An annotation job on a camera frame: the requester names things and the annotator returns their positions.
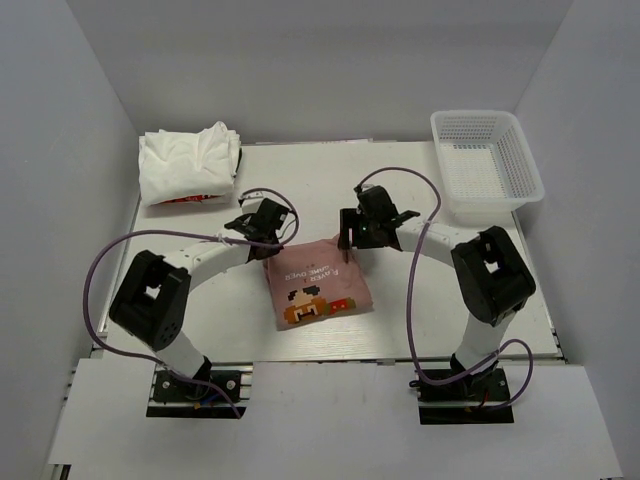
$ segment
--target white table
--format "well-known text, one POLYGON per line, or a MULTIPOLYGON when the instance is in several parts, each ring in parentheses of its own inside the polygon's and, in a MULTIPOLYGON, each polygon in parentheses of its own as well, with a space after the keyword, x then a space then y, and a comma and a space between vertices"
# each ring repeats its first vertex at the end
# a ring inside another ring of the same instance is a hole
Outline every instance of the white table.
MULTIPOLYGON (((340 208, 356 206, 353 187, 374 169, 389 165, 410 167, 442 187, 431 142, 247 146, 243 151, 237 192, 265 186, 286 195, 301 218, 300 233, 294 243, 336 235, 340 208)), ((417 177, 389 172, 371 182, 387 188, 401 211, 412 209, 426 214, 434 206, 433 194, 417 177)), ((215 234, 238 214, 235 202, 226 206, 141 207, 135 230, 215 234)), ((436 220, 458 226, 444 210, 436 220)), ((493 224, 509 232, 526 258, 513 217, 504 215, 493 224)), ((461 238, 471 239, 488 226, 460 226, 461 238)), ((188 239, 172 237, 135 238, 124 266, 128 267, 140 250, 163 253, 190 243, 188 239)), ((279 332, 262 265, 252 262, 218 275, 191 294, 184 331, 214 362, 406 359, 409 350, 404 300, 411 255, 384 249, 360 251, 357 256, 373 295, 374 311, 370 313, 330 318, 279 332)), ((436 261, 422 259, 416 289, 414 336, 418 354, 424 358, 448 357, 457 348, 467 320, 455 274, 436 261)), ((525 340, 538 358, 557 356, 548 311, 539 289, 509 327, 507 338, 525 340)), ((112 324, 108 341, 119 348, 144 350, 140 342, 112 324)), ((506 357, 521 354, 517 349, 505 352, 506 357)))
MULTIPOLYGON (((150 362, 82 360, 49 462, 70 480, 620 475, 583 367, 536 367, 514 424, 420 425, 413 365, 258 363, 242 420, 146 418, 150 362)), ((519 385, 526 367, 505 367, 519 385)))

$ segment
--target gray wall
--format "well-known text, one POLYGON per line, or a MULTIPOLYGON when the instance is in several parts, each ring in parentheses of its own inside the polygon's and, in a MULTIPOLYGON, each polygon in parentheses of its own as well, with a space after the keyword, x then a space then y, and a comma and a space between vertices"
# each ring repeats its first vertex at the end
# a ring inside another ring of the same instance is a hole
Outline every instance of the gray wall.
POLYGON ((522 215, 569 359, 640 479, 640 3, 576 0, 517 116, 547 197, 522 215))
MULTIPOLYGON (((90 343, 85 271, 131 222, 135 131, 63 0, 0 2, 0 478, 40 477, 90 343)), ((105 295, 96 284, 94 300, 105 295)))
POLYGON ((139 132, 424 139, 516 107, 570 0, 68 0, 139 132))

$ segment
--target folded white cloth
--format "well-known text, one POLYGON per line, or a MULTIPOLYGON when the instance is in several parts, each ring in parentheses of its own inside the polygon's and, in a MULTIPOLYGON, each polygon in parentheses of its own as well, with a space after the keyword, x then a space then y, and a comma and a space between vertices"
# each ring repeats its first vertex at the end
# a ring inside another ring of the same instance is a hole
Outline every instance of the folded white cloth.
POLYGON ((147 132, 139 146, 143 205, 233 191, 240 135, 222 122, 200 133, 147 132))

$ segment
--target black mounting plate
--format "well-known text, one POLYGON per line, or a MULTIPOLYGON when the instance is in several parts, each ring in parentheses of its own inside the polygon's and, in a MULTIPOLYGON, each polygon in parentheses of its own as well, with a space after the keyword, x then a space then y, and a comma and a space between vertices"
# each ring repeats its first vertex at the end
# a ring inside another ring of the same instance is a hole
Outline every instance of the black mounting plate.
MULTIPOLYGON (((231 398, 233 403, 240 400, 240 388, 242 372, 238 370, 212 370, 209 376, 211 383, 220 387, 231 398), (234 382, 233 388, 228 388, 227 383, 234 382)), ((199 400, 204 400, 214 392, 208 390, 200 393, 198 398, 186 394, 180 388, 175 377, 165 370, 156 372, 156 381, 153 385, 151 400, 160 405, 149 405, 147 407, 147 417, 168 417, 168 418, 236 418, 233 410, 225 406, 224 400, 218 398, 210 405, 201 408, 194 408, 199 400)), ((245 407, 238 407, 241 414, 244 414, 245 407)))
MULTIPOLYGON (((423 370, 427 377, 441 380, 452 375, 451 370, 423 370)), ((461 401, 483 403, 502 403, 511 398, 509 384, 504 370, 496 368, 486 377, 474 384, 473 392, 464 399, 456 395, 455 390, 443 387, 432 387, 422 382, 412 382, 412 386, 418 388, 420 394, 418 411, 420 425, 447 425, 447 424, 499 424, 514 423, 511 406, 492 410, 488 407, 463 407, 461 401)))

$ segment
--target white plastic basket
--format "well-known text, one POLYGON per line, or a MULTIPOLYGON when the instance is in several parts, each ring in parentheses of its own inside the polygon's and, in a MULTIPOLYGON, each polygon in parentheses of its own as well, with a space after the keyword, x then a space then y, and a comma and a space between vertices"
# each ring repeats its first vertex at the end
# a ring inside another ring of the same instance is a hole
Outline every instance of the white plastic basket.
POLYGON ((454 213, 511 212, 544 197, 538 168, 514 115, 493 110, 436 112, 431 127, 454 213))

